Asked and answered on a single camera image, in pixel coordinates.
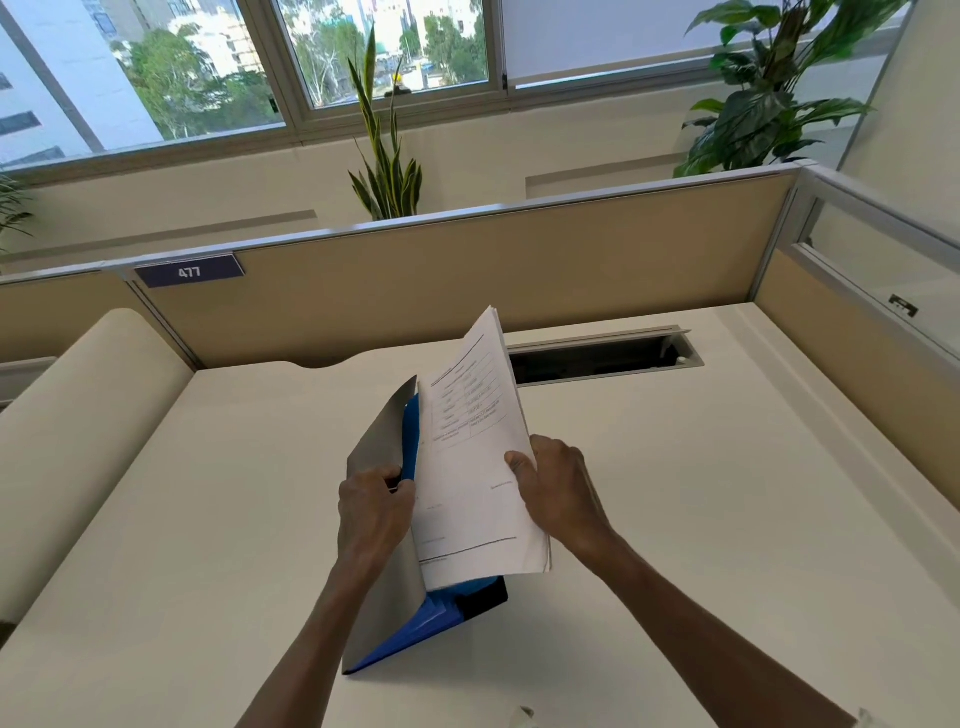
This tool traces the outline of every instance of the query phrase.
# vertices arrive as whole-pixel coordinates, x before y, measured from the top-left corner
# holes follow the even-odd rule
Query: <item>paper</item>
[[[413,533],[427,591],[550,568],[503,455],[530,436],[496,311],[488,308],[450,366],[421,376]]]

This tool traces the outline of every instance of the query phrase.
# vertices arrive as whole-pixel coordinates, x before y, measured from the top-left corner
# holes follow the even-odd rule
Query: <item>desk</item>
[[[845,709],[955,725],[960,613],[741,343],[759,334],[734,335],[736,317],[766,321],[742,304],[508,336],[677,324],[705,361],[524,388],[529,426],[584,451],[613,524],[656,568]],[[334,561],[347,454],[402,381],[456,348],[198,373],[0,652],[0,725],[232,728]],[[712,725],[561,546],[553,572],[508,590],[338,678],[325,726],[498,728],[518,705],[543,728]]]

